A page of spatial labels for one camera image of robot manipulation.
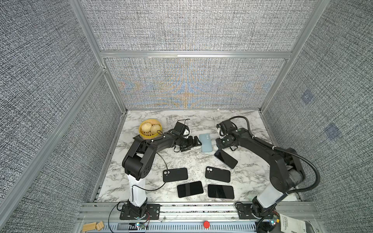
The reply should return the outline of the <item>light blue phone case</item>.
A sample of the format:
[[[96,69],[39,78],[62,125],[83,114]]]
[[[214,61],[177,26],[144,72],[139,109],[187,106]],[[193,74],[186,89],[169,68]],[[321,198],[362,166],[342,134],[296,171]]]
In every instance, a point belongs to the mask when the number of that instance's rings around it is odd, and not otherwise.
[[[210,134],[200,134],[201,149],[203,153],[213,152],[212,140]]]

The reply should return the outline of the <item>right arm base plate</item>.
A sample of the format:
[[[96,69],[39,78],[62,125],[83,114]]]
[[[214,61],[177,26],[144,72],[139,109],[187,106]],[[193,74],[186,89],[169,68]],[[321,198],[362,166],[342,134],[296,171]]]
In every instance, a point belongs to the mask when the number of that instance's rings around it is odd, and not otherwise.
[[[234,207],[237,211],[240,220],[248,220],[248,219],[258,219],[260,220],[262,216],[256,216],[252,210],[251,203],[242,203],[236,202],[234,203]]]

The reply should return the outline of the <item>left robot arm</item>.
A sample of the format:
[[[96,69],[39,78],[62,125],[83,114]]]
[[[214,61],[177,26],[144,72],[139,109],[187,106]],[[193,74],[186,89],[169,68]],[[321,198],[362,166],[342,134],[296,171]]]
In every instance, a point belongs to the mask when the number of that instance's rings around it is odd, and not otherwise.
[[[180,152],[201,146],[197,136],[183,136],[165,132],[154,139],[134,137],[134,142],[122,161],[122,167],[130,184],[129,206],[140,212],[147,206],[145,178],[150,173],[156,154],[162,150],[178,147]]]

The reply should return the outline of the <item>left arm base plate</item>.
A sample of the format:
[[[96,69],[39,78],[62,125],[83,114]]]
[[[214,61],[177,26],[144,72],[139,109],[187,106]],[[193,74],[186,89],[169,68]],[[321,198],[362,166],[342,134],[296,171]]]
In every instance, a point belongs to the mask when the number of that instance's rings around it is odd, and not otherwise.
[[[144,204],[137,207],[130,204],[120,204],[120,220],[159,220],[159,204]]]

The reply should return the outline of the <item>dark blue smartphone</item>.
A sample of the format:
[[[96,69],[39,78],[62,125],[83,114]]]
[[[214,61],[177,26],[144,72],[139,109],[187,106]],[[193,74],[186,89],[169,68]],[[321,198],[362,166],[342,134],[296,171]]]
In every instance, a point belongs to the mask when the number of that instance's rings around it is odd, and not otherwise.
[[[214,153],[214,156],[221,162],[223,162],[225,165],[227,165],[230,169],[234,169],[235,166],[238,164],[238,161],[224,150],[217,150]]]

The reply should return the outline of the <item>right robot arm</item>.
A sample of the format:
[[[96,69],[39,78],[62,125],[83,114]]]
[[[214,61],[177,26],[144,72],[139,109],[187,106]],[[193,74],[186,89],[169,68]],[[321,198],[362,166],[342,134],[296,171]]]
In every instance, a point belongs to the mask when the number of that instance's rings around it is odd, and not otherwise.
[[[276,151],[275,146],[261,140],[244,128],[225,129],[217,125],[219,149],[243,147],[265,160],[270,166],[270,183],[252,200],[252,215],[265,217],[273,206],[285,199],[301,183],[305,174],[300,160],[287,152]]]

